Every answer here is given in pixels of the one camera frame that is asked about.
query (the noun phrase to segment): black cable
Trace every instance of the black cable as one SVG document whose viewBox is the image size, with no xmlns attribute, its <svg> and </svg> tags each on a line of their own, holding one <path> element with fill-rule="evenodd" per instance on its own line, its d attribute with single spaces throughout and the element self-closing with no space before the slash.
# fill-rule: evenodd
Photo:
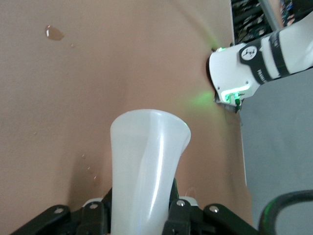
<svg viewBox="0 0 313 235">
<path fill-rule="evenodd" d="M 238 37 L 237 37 L 237 43 L 236 43 L 236 44 L 239 44 L 239 43 L 245 38 L 245 36 L 248 35 L 248 33 L 246 32 L 245 36 L 243 36 L 242 39 L 239 41 L 240 35 L 241 35 L 241 33 L 243 32 L 244 28 L 245 28 L 248 24 L 254 23 L 254 21 L 257 20 L 261 15 L 257 14 L 257 15 L 251 16 L 251 18 L 250 18 L 247 22 L 245 22 L 243 25 L 241 25 L 241 26 L 238 28 L 238 29 L 241 28 L 241 31 L 240 31 L 240 33 L 239 33 L 239 35 L 238 35 Z"/>
<path fill-rule="evenodd" d="M 260 222 L 259 235 L 276 235 L 275 223 L 279 212 L 285 207 L 313 201 L 313 190 L 291 192 L 276 197 L 264 208 Z"/>
</svg>

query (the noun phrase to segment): black band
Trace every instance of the black band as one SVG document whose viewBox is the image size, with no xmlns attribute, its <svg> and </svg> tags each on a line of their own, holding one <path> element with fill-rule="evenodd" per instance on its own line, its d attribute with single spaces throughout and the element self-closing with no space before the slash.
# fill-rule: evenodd
<svg viewBox="0 0 313 235">
<path fill-rule="evenodd" d="M 273 79 L 266 69 L 261 48 L 261 38 L 249 42 L 239 51 L 240 62 L 249 65 L 255 80 L 260 84 L 270 82 Z"/>
<path fill-rule="evenodd" d="M 280 77 L 287 77 L 290 75 L 283 57 L 282 49 L 280 47 L 279 32 L 273 32 L 269 37 L 270 48 L 272 51 L 273 59 Z"/>
</svg>

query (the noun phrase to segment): screw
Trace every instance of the screw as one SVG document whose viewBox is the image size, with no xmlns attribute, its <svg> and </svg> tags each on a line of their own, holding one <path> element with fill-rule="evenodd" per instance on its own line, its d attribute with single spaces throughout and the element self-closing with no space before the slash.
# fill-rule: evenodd
<svg viewBox="0 0 313 235">
<path fill-rule="evenodd" d="M 210 211 L 212 211 L 212 212 L 214 212 L 214 213 L 217 213 L 217 212 L 219 212 L 220 210 L 219 210 L 219 208 L 216 207 L 216 206 L 210 206 Z"/>
<path fill-rule="evenodd" d="M 185 205 L 185 202 L 183 200 L 178 200 L 176 204 L 179 205 L 180 207 L 183 207 Z"/>
<path fill-rule="evenodd" d="M 62 213 L 63 211 L 64 211 L 63 208 L 57 208 L 57 209 L 54 211 L 54 213 L 55 213 L 55 214 L 60 214 L 60 213 Z"/>
<path fill-rule="evenodd" d="M 98 207 L 98 204 L 91 204 L 89 208 L 90 209 L 96 209 L 97 207 Z"/>
</svg>

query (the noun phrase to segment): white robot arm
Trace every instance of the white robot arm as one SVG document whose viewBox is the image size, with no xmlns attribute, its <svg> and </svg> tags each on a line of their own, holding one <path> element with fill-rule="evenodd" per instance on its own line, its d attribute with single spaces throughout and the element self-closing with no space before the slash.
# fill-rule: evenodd
<svg viewBox="0 0 313 235">
<path fill-rule="evenodd" d="M 213 52 L 206 70 L 215 102 L 239 110 L 266 82 L 313 66 L 313 12 L 301 21 L 247 44 Z"/>
</svg>

